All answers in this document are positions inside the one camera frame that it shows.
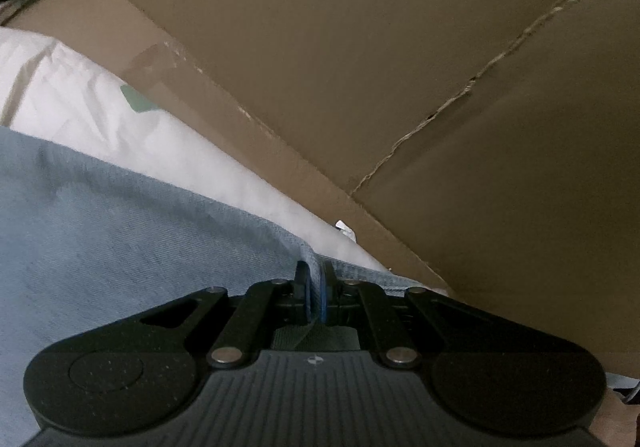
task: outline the small white paper piece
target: small white paper piece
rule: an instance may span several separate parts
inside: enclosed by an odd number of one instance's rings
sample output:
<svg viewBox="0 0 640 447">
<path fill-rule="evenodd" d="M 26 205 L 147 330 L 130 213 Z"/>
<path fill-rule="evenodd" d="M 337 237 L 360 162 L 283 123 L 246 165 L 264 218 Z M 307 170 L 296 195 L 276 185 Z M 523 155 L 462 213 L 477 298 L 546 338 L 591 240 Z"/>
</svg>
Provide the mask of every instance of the small white paper piece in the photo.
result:
<svg viewBox="0 0 640 447">
<path fill-rule="evenodd" d="M 341 234 L 344 234 L 349 239 L 351 239 L 354 243 L 357 243 L 356 233 L 353 232 L 344 221 L 338 220 L 338 222 L 335 224 L 335 228 L 338 229 Z"/>
</svg>

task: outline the crosshair logo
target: crosshair logo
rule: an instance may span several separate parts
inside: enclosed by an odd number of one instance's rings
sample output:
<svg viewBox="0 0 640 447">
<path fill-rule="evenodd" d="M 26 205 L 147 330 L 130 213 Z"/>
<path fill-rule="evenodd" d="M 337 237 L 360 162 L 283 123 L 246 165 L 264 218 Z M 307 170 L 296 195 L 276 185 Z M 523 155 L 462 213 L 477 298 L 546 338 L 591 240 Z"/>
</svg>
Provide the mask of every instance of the crosshair logo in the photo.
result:
<svg viewBox="0 0 640 447">
<path fill-rule="evenodd" d="M 324 358 L 318 357 L 317 355 L 313 355 L 306 360 L 312 366 L 319 366 L 324 362 Z"/>
</svg>

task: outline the light blue cloth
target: light blue cloth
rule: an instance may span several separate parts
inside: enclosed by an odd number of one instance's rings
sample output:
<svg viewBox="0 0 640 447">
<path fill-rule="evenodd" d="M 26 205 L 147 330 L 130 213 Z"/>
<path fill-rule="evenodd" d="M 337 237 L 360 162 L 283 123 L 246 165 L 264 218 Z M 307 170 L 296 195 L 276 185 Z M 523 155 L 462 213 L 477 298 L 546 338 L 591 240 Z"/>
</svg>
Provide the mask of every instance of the light blue cloth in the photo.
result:
<svg viewBox="0 0 640 447">
<path fill-rule="evenodd" d="M 319 256 L 237 208 L 0 127 L 0 445 L 38 431 L 22 392 L 31 358 L 78 334 L 208 286 L 241 295 L 292 279 L 319 301 Z M 334 261 L 389 293 L 415 281 Z"/>
</svg>

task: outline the torn cardboard edge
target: torn cardboard edge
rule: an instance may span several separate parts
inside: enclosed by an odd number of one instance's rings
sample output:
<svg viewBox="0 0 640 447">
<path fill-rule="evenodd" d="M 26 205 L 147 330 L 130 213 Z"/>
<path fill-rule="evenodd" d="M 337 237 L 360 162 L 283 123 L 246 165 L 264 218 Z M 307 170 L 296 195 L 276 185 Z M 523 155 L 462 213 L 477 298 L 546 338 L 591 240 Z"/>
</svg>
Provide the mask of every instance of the torn cardboard edge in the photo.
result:
<svg viewBox="0 0 640 447">
<path fill-rule="evenodd" d="M 359 244 L 394 273 L 446 289 L 450 297 L 455 297 L 450 286 L 424 260 L 266 124 L 248 113 L 235 97 L 203 72 L 179 42 L 165 36 L 135 56 L 118 75 L 149 102 L 171 112 L 318 217 L 325 221 L 340 218 L 349 221 L 357 230 Z M 196 112 L 185 101 L 197 97 L 207 99 L 201 103 L 207 112 Z"/>
<path fill-rule="evenodd" d="M 394 156 L 398 148 L 403 143 L 405 143 L 412 136 L 414 136 L 415 134 L 417 134 L 418 132 L 426 128 L 431 122 L 433 122 L 434 119 L 436 119 L 444 110 L 450 107 L 453 103 L 458 101 L 460 98 L 466 97 L 467 95 L 471 94 L 476 82 L 480 78 L 482 78 L 483 75 L 489 72 L 495 65 L 497 65 L 498 62 L 502 61 L 504 58 L 516 52 L 525 43 L 525 41 L 527 41 L 527 39 L 529 39 L 532 35 L 538 32 L 538 30 L 540 30 L 547 22 L 553 19 L 553 17 L 555 17 L 556 14 L 560 13 L 561 11 L 567 10 L 572 5 L 580 1 L 582 0 L 556 0 L 556 2 L 553 4 L 550 10 L 547 11 L 545 14 L 542 14 L 535 21 L 533 21 L 533 23 L 530 24 L 530 26 L 525 28 L 522 31 L 522 33 L 518 37 L 516 37 L 516 39 L 511 44 L 509 44 L 509 46 L 507 47 L 507 49 L 505 49 L 505 51 L 503 51 L 502 53 L 500 53 L 499 55 L 491 59 L 476 75 L 474 75 L 474 77 L 471 77 L 460 92 L 448 98 L 435 112 L 427 116 L 414 129 L 412 129 L 406 135 L 404 135 L 402 138 L 396 141 L 393 144 L 393 146 L 391 146 L 391 150 L 389 151 L 389 153 L 386 154 L 386 156 L 383 157 L 378 163 L 376 163 L 376 165 L 373 167 L 371 172 L 367 173 L 367 175 L 365 175 L 362 178 L 362 180 L 359 181 L 359 183 L 355 186 L 355 188 L 353 188 L 349 192 L 349 195 L 353 197 L 354 194 L 356 194 L 356 192 L 362 189 L 369 182 L 369 180 L 380 170 L 380 168 L 383 167 L 385 163 L 387 163 L 389 160 L 391 160 L 391 158 Z"/>
</svg>

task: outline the cardboard seam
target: cardboard seam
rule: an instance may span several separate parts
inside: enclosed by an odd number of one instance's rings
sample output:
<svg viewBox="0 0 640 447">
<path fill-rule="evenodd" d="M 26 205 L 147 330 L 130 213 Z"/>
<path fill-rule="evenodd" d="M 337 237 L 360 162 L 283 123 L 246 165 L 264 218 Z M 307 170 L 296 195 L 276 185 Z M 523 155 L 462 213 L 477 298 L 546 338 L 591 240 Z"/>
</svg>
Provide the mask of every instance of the cardboard seam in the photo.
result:
<svg viewBox="0 0 640 447">
<path fill-rule="evenodd" d="M 447 107 L 451 106 L 451 104 L 453 104 L 455 101 L 459 100 L 460 98 L 463 98 L 464 96 L 467 96 L 472 91 L 472 88 L 474 87 L 475 83 L 486 72 L 491 70 L 498 62 L 503 60 L 505 57 L 508 57 L 509 55 L 517 51 L 517 49 L 520 48 L 520 46 L 522 46 L 522 44 L 529 37 L 531 37 L 540 28 L 542 28 L 547 22 L 553 19 L 553 17 L 555 17 L 556 14 L 560 13 L 563 10 L 566 10 L 567 8 L 570 8 L 572 5 L 580 1 L 582 0 L 556 0 L 550 10 L 542 14 L 535 21 L 533 21 L 532 24 L 530 24 L 527 28 L 525 28 L 522 31 L 522 33 L 519 36 L 517 36 L 513 40 L 513 42 L 511 42 L 511 44 L 509 44 L 509 46 L 507 47 L 507 49 L 505 49 L 505 51 L 503 51 L 502 53 L 500 53 L 499 55 L 491 59 L 476 75 L 470 78 L 469 81 L 466 83 L 465 87 L 462 88 L 460 92 L 458 92 L 454 96 L 447 99 L 435 112 L 431 113 L 429 116 L 423 119 L 414 129 L 412 129 L 406 135 L 404 135 L 402 138 L 396 141 L 396 143 L 394 143 L 391 146 L 391 150 L 389 151 L 389 153 L 386 154 L 386 156 L 383 157 L 378 163 L 376 163 L 375 167 L 373 167 L 371 172 L 369 172 L 367 175 L 365 175 L 362 178 L 362 180 L 360 180 L 358 185 L 356 185 L 355 188 L 349 192 L 349 195 L 353 197 L 353 195 L 356 192 L 362 189 L 369 182 L 369 180 L 380 170 L 380 168 L 393 157 L 393 155 L 396 153 L 398 148 L 404 142 L 406 142 L 413 135 L 415 135 L 416 133 L 420 132 L 425 127 L 427 127 L 427 125 L 433 122 L 433 120 L 436 119 L 440 115 L 440 113 L 442 113 L 445 109 L 447 109 Z"/>
</svg>

